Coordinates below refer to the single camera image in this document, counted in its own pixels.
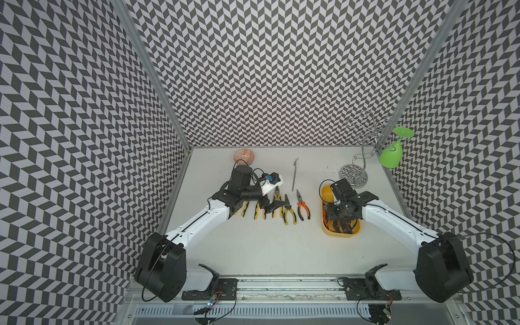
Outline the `yellow plastic storage box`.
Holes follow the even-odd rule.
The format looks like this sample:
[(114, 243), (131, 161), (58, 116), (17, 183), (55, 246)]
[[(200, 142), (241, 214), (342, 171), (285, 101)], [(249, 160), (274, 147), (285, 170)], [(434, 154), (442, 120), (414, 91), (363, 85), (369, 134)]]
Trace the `yellow plastic storage box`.
[[(333, 192), (329, 185), (322, 186), (320, 196), (324, 200), (334, 199)], [(362, 230), (362, 224), (359, 219), (355, 221), (330, 221), (327, 219), (327, 204), (322, 200), (322, 230), (329, 236), (349, 238), (358, 235)]]

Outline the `orange cutter pliers in box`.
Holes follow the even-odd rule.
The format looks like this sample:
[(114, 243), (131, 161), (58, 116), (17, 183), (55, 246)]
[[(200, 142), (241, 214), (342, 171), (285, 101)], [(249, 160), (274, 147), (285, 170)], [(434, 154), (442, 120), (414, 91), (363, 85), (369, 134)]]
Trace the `orange cutter pliers in box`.
[(323, 229), (331, 236), (351, 237), (360, 233), (362, 225), (359, 220), (346, 222), (323, 219)]

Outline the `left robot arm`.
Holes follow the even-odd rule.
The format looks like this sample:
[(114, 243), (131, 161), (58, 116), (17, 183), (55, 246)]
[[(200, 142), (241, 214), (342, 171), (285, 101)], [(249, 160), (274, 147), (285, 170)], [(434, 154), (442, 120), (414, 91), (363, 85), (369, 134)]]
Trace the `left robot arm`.
[(270, 200), (268, 194), (283, 185), (276, 172), (257, 176), (248, 165), (238, 165), (221, 188), (207, 199), (206, 207), (183, 225), (166, 233), (155, 232), (144, 243), (134, 280), (163, 302), (179, 293), (197, 299), (214, 295), (219, 286), (219, 274), (200, 264), (188, 268), (188, 256), (202, 239), (229, 220), (246, 201), (257, 202), (267, 213), (284, 207), (281, 200)]

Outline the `yellow combination pliers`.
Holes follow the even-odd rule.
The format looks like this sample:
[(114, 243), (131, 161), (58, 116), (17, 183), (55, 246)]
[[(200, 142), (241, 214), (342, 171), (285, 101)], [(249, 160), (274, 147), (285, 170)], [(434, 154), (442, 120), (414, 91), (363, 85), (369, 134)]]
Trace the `yellow combination pliers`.
[(249, 201), (246, 201), (246, 202), (243, 204), (243, 206), (242, 206), (242, 212), (241, 212), (241, 216), (242, 216), (242, 217), (245, 216), (248, 207), (249, 207)]

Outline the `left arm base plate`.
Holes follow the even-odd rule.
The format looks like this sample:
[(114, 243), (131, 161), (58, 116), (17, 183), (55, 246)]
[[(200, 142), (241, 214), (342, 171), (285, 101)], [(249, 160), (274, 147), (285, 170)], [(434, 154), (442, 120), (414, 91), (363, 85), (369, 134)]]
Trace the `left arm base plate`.
[(196, 269), (188, 269), (181, 298), (183, 301), (207, 301), (222, 292), (220, 299), (233, 301), (237, 296), (237, 288), (237, 278), (222, 278), (215, 270), (199, 264)]

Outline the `orange patterned small bowl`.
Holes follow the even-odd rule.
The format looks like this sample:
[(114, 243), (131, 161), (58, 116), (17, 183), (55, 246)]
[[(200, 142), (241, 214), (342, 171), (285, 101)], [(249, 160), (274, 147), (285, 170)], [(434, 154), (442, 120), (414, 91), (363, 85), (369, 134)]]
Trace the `orange patterned small bowl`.
[(255, 160), (255, 153), (250, 149), (240, 149), (234, 153), (233, 158), (238, 165), (251, 165)]

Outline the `orange long nose pliers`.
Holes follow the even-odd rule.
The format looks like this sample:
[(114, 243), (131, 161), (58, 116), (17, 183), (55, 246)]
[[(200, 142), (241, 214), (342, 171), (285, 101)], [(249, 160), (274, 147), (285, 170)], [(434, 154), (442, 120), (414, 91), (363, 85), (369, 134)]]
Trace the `orange long nose pliers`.
[(309, 210), (308, 206), (306, 205), (306, 202), (303, 200), (301, 193), (299, 192), (299, 190), (296, 190), (296, 193), (297, 193), (297, 200), (298, 200), (297, 212), (298, 212), (299, 219), (303, 222), (305, 220), (304, 215), (306, 215), (307, 219), (311, 219), (310, 210)]

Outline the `green plastic goblet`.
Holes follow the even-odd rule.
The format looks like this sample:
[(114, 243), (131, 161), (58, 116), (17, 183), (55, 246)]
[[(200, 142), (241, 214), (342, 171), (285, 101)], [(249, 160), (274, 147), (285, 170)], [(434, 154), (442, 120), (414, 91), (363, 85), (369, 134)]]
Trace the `green plastic goblet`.
[(403, 158), (402, 141), (414, 137), (414, 131), (407, 127), (395, 127), (394, 134), (397, 141), (387, 146), (379, 157), (380, 164), (387, 169), (395, 169)]

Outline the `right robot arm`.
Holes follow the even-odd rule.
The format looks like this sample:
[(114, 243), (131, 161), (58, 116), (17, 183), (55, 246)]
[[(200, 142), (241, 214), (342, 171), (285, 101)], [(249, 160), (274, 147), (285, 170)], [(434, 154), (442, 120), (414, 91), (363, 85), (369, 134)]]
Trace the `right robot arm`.
[(321, 186), (322, 227), (331, 236), (350, 238), (371, 223), (404, 245), (415, 257), (411, 266), (378, 264), (364, 278), (344, 281), (349, 300), (401, 299), (402, 291), (422, 292), (444, 303), (473, 280), (470, 262), (456, 235), (438, 233), (392, 210), (371, 192), (356, 192), (347, 180)]

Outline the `aluminium front rail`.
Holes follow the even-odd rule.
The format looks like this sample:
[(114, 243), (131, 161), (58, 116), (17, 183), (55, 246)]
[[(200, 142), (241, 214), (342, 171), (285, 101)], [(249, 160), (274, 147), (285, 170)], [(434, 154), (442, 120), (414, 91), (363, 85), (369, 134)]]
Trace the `aluminium front rail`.
[[(338, 275), (332, 276), (226, 276), (220, 279), (227, 282), (237, 279), (238, 303), (354, 303), (362, 297), (361, 293), (350, 293), (339, 285)], [(349, 278), (361, 276), (348, 275)], [(128, 291), (120, 305), (138, 303), (163, 303), (159, 298), (142, 300), (143, 287), (131, 281)], [(424, 293), (400, 289), (402, 299), (394, 303), (436, 303)]]

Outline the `silver metal fork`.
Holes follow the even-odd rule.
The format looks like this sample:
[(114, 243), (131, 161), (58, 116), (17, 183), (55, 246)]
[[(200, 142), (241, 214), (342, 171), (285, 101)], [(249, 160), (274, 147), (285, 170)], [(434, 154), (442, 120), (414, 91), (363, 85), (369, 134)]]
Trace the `silver metal fork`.
[(297, 176), (297, 162), (298, 162), (299, 158), (296, 158), (294, 163), (293, 163), (293, 177), (292, 177), (292, 186), (291, 186), (291, 191), (294, 192), (295, 190), (295, 183), (296, 183), (296, 176)]

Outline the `yellow black pliers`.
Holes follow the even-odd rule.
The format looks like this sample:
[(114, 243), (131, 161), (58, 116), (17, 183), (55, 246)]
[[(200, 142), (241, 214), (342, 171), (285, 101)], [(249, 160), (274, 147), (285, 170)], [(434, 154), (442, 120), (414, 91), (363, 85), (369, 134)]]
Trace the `yellow black pliers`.
[(254, 214), (254, 220), (263, 219), (266, 220), (267, 213), (265, 212), (265, 209), (260, 205), (260, 203), (257, 203), (255, 208), (255, 214)]
[[(274, 201), (281, 201), (281, 200), (282, 200), (282, 197), (280, 194), (280, 189), (278, 186), (276, 186), (276, 188), (274, 190)], [(273, 219), (276, 217), (276, 211), (278, 211), (280, 213), (280, 216), (283, 217), (283, 207), (279, 207), (272, 211)]]
[(293, 218), (293, 224), (297, 225), (297, 217), (295, 215), (295, 211), (292, 209), (290, 200), (288, 199), (288, 195), (286, 194), (284, 196), (284, 211), (283, 211), (283, 219), (284, 219), (284, 224), (286, 226), (289, 225), (289, 217), (291, 215), (292, 215), (292, 218)]

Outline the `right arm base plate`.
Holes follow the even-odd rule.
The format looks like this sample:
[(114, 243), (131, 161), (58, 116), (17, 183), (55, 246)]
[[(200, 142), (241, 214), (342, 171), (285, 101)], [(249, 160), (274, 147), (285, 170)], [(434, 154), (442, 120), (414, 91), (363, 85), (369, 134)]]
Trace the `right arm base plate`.
[(348, 301), (358, 301), (360, 299), (369, 299), (375, 301), (386, 301), (393, 299), (394, 301), (402, 300), (400, 291), (388, 291), (383, 289), (376, 279), (376, 271), (386, 267), (387, 264), (380, 264), (367, 273), (364, 278), (347, 278), (342, 277), (338, 279), (338, 284), (345, 291)]

